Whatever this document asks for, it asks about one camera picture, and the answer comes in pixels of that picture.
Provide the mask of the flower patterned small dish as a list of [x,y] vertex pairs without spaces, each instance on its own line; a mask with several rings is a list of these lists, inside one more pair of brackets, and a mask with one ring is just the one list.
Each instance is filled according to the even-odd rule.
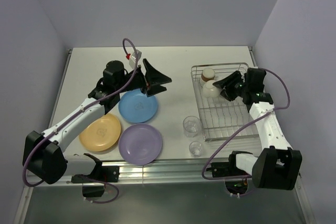
[[202,93],[205,98],[217,98],[220,93],[221,89],[214,86],[215,80],[207,81],[202,88]]

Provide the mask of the brown white ceramic cup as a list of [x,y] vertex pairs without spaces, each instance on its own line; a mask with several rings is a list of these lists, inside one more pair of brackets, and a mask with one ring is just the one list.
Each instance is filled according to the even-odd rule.
[[212,68],[204,68],[201,74],[201,77],[199,79],[199,83],[201,86],[203,86],[206,82],[210,80],[214,80],[215,78],[215,71]]

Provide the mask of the blue plastic plate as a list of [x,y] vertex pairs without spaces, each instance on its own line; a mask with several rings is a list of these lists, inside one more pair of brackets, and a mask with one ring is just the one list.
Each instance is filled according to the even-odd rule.
[[129,123],[144,123],[152,119],[158,110],[155,96],[148,97],[140,89],[126,92],[118,103],[120,115]]

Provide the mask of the large clear glass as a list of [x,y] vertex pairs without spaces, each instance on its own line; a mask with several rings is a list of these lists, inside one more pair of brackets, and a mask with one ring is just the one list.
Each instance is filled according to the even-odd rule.
[[183,130],[186,137],[196,137],[201,131],[201,122],[195,116],[187,116],[183,121]]

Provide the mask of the small clear glass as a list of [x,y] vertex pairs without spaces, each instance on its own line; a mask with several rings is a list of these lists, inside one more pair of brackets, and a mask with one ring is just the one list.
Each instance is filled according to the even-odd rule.
[[201,142],[193,141],[189,145],[189,152],[193,157],[200,157],[203,154],[203,146]]

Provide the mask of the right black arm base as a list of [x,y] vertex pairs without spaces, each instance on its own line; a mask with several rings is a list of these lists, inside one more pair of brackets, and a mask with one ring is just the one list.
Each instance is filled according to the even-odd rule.
[[206,171],[211,171],[213,178],[238,177],[238,180],[225,182],[225,186],[229,194],[231,196],[238,197],[247,193],[248,181],[245,177],[247,173],[236,167],[237,154],[248,154],[248,152],[233,151],[229,155],[227,162],[212,162],[211,167],[207,168]]

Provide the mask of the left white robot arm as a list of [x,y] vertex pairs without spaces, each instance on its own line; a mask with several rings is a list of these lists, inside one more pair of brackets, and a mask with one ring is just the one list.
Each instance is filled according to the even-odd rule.
[[26,172],[30,171],[42,182],[53,184],[63,176],[84,175],[91,182],[102,176],[102,162],[91,154],[64,157],[70,143],[91,123],[106,115],[120,101],[120,93],[140,90],[147,97],[166,91],[172,79],[157,71],[144,59],[146,72],[135,65],[126,73],[118,60],[107,63],[102,78],[82,104],[62,121],[41,133],[30,132],[25,139],[22,178],[27,186]]

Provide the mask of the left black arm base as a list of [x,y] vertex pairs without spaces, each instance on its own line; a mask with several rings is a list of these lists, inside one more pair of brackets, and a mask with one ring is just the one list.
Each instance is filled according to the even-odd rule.
[[[71,178],[73,184],[85,184],[85,183],[99,183],[101,186],[82,186],[82,195],[84,200],[87,200],[95,204],[106,204],[115,201],[119,196],[119,189],[116,183],[119,180],[120,167],[117,165],[103,165],[103,161],[94,157],[91,154],[85,153],[85,156],[90,157],[95,161],[95,167],[89,175],[77,174]],[[113,188],[115,196],[106,201],[98,201],[97,199],[102,197],[106,193],[106,189]]]

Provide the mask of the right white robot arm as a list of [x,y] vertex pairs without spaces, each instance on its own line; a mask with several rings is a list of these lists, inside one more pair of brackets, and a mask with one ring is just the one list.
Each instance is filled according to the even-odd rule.
[[260,138],[262,151],[254,156],[246,151],[232,151],[227,162],[220,167],[209,159],[203,171],[211,170],[212,178],[248,178],[256,188],[292,190],[295,187],[302,163],[302,155],[286,140],[275,112],[287,109],[276,107],[269,93],[264,91],[264,78],[269,73],[264,68],[248,68],[245,73],[235,71],[228,77],[214,82],[227,101],[240,97],[252,121],[243,125],[232,137],[254,124]]

